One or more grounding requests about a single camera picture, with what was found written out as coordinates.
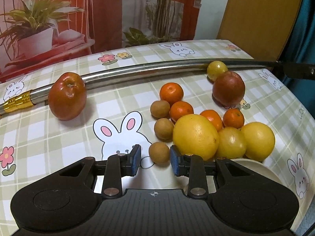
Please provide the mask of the brown kiwi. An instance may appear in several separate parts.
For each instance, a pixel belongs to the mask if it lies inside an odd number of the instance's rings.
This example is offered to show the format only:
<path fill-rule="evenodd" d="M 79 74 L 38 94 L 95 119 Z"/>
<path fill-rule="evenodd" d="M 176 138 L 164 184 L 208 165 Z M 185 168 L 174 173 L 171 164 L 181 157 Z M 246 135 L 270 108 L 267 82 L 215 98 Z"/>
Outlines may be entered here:
<path fill-rule="evenodd" d="M 172 138 L 174 125 L 167 118 L 160 118 L 154 125 L 154 132 L 161 140 L 169 140 Z"/>
<path fill-rule="evenodd" d="M 170 158 L 170 149 L 163 142 L 155 142 L 149 147 L 149 157 L 156 164 L 163 164 Z"/>
<path fill-rule="evenodd" d="M 170 111 L 170 104 L 165 100 L 154 101 L 151 104 L 150 112 L 155 118 L 166 118 Z"/>

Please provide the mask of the yellow-green pear-like fruit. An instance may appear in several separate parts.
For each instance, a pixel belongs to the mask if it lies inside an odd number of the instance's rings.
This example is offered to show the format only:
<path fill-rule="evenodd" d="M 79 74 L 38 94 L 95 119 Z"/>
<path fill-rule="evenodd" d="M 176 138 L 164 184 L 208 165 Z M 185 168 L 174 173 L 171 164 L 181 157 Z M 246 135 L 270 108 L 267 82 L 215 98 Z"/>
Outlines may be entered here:
<path fill-rule="evenodd" d="M 236 159 L 245 155 L 247 142 L 244 134 L 239 129 L 225 127 L 218 134 L 220 143 L 216 151 L 216 157 Z"/>

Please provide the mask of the orange tangerine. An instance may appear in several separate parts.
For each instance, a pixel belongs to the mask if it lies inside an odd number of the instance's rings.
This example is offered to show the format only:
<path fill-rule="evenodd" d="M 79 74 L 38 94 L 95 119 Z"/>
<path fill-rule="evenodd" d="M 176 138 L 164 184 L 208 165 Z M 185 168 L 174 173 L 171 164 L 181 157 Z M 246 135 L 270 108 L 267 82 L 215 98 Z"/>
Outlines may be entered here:
<path fill-rule="evenodd" d="M 166 83 L 161 87 L 159 96 L 161 100 L 167 101 L 172 106 L 182 100 L 184 91 L 177 83 Z"/>
<path fill-rule="evenodd" d="M 237 108 L 229 109 L 223 116 L 223 124 L 225 127 L 234 127 L 240 129 L 245 124 L 244 115 Z"/>
<path fill-rule="evenodd" d="M 219 132 L 223 128 L 223 122 L 220 115 L 214 110 L 205 110 L 200 113 L 201 116 L 206 117 Z"/>
<path fill-rule="evenodd" d="M 177 122 L 179 118 L 188 114 L 194 114 L 194 109 L 192 105 L 185 101 L 178 101 L 170 108 L 170 118 L 173 122 Z"/>

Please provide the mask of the yellow orange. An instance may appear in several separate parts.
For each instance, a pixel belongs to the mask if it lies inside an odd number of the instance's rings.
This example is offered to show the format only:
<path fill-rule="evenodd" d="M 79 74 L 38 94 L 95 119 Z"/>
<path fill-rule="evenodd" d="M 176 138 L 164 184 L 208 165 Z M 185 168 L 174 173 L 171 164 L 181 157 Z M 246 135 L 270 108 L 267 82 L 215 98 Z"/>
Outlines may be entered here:
<path fill-rule="evenodd" d="M 268 125 L 261 122 L 251 122 L 241 127 L 247 149 L 247 158 L 262 162 L 273 151 L 275 146 L 275 135 Z"/>

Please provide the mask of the red apple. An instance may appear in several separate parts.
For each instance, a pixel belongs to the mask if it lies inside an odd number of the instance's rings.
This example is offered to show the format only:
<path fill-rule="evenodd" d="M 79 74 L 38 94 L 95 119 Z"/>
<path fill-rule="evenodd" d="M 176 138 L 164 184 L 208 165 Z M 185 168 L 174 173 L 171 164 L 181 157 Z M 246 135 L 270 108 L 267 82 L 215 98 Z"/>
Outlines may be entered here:
<path fill-rule="evenodd" d="M 48 104 L 55 117 L 62 121 L 77 117 L 85 107 L 87 93 L 80 75 L 73 72 L 62 74 L 53 84 Z"/>
<path fill-rule="evenodd" d="M 213 84 L 212 96 L 222 106 L 235 106 L 242 101 L 244 95 L 245 83 L 234 71 L 222 73 Z"/>

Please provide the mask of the large yellow grapefruit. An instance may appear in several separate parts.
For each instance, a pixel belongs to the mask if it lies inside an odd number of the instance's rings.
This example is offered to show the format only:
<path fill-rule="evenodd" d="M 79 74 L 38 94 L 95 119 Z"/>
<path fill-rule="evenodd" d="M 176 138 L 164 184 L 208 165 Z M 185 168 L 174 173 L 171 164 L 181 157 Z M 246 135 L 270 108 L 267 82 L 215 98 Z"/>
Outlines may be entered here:
<path fill-rule="evenodd" d="M 198 114 L 179 118 L 173 128 L 172 140 L 181 154 L 198 155 L 205 161 L 214 157 L 220 142 L 214 125 Z"/>

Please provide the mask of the white round plate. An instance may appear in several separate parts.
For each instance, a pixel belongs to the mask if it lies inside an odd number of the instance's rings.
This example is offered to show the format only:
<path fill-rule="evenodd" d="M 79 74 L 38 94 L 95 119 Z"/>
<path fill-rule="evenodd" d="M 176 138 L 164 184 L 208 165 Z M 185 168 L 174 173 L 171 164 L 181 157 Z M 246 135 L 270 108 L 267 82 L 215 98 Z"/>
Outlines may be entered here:
<path fill-rule="evenodd" d="M 278 182 L 282 184 L 280 178 L 273 172 L 271 171 L 268 167 L 263 165 L 261 162 L 255 161 L 255 160 L 250 160 L 250 159 L 245 159 L 245 158 L 238 158 L 238 159 L 233 159 L 234 162 L 251 169 L 254 172 L 257 172 L 275 182 Z"/>

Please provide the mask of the checked bunny tablecloth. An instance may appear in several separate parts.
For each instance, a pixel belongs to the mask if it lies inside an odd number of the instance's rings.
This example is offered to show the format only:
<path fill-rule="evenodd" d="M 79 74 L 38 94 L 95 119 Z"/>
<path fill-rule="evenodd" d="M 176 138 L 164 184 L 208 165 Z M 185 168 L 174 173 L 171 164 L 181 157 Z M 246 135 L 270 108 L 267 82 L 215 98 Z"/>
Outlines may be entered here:
<path fill-rule="evenodd" d="M 248 54 L 230 41 L 206 40 L 181 43 L 184 55 L 171 44 L 155 44 L 95 53 L 56 63 L 30 74 L 1 82 L 1 100 L 54 83 L 62 74 L 80 75 L 129 65 L 171 60 L 233 58 Z M 246 85 L 239 109 L 246 123 L 261 122 L 275 135 L 273 152 L 263 161 L 299 199 L 293 225 L 303 234 L 314 223 L 314 118 L 295 95 L 268 69 L 244 70 Z M 212 98 L 212 83 L 205 73 L 158 75 L 127 81 L 88 92 L 86 106 L 73 120 L 58 120 L 45 104 L 1 117 L 1 235 L 11 235 L 17 225 L 10 211 L 13 195 L 21 188 L 86 156 L 97 160 L 128 152 L 132 139 L 147 152 L 156 142 L 156 120 L 150 107 L 159 100 L 161 87 L 179 84 L 183 100 L 196 114 L 225 109 Z"/>

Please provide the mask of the small yellow-green round fruit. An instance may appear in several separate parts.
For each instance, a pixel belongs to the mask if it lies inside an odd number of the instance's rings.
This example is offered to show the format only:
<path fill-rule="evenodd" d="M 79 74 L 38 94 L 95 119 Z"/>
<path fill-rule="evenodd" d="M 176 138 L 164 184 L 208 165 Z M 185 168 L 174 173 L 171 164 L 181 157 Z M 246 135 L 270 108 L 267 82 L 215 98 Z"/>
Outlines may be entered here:
<path fill-rule="evenodd" d="M 221 61 L 213 61 L 209 63 L 207 67 L 207 75 L 212 82 L 214 82 L 218 76 L 226 71 L 228 71 L 228 68 L 226 64 Z"/>

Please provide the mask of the curved steel sword blade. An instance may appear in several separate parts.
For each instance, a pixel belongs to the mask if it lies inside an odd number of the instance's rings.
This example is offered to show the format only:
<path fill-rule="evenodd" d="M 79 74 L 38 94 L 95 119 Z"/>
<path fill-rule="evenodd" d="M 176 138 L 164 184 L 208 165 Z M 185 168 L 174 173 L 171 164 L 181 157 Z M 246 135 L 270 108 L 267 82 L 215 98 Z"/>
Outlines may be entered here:
<path fill-rule="evenodd" d="M 107 69 L 81 76 L 87 90 L 132 80 L 183 73 L 206 72 L 208 64 L 214 59 L 182 59 L 142 63 Z M 283 71 L 287 77 L 314 80 L 314 64 L 257 61 L 253 59 L 223 59 L 229 69 L 247 70 L 274 68 Z"/>

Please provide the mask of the printed plant backdrop cloth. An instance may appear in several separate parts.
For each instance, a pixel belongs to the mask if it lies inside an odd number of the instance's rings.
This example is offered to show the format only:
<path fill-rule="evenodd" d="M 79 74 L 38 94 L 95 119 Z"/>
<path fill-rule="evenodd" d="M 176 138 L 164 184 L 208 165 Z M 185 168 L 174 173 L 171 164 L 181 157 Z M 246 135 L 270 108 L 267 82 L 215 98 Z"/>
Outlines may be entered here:
<path fill-rule="evenodd" d="M 191 40 L 201 0 L 1 0 L 1 81 L 92 53 Z"/>

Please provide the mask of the teal curtain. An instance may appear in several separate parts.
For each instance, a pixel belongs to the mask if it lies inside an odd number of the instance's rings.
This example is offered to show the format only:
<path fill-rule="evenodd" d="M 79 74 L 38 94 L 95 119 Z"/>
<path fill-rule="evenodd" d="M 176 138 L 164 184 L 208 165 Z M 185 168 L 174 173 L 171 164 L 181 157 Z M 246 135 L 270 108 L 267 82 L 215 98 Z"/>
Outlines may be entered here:
<path fill-rule="evenodd" d="M 302 0 L 281 60 L 314 64 L 314 0 Z M 314 81 L 284 76 L 283 83 L 314 114 Z"/>

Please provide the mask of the brown wooden board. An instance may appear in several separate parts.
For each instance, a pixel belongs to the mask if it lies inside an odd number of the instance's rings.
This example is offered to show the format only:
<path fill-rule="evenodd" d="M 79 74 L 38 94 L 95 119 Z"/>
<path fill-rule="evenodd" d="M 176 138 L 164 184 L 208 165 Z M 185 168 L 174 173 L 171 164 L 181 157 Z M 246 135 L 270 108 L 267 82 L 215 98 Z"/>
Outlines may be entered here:
<path fill-rule="evenodd" d="M 302 0 L 228 0 L 217 35 L 256 60 L 278 60 Z"/>

